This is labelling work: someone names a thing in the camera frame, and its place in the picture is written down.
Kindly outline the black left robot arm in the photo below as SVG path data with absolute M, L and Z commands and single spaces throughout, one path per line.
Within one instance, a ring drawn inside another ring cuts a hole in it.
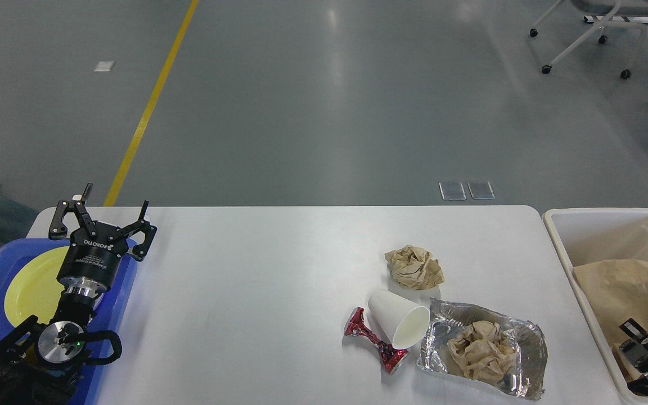
M 0 340 L 0 404 L 67 404 L 87 367 L 105 366 L 123 354 L 119 334 L 93 329 L 101 301 L 116 288 L 121 262 L 142 261 L 157 229 L 147 219 L 144 201 L 133 223 L 118 227 L 93 220 L 82 196 L 61 200 L 49 227 L 51 240 L 65 240 L 57 282 L 64 287 L 51 320 L 28 316 Z

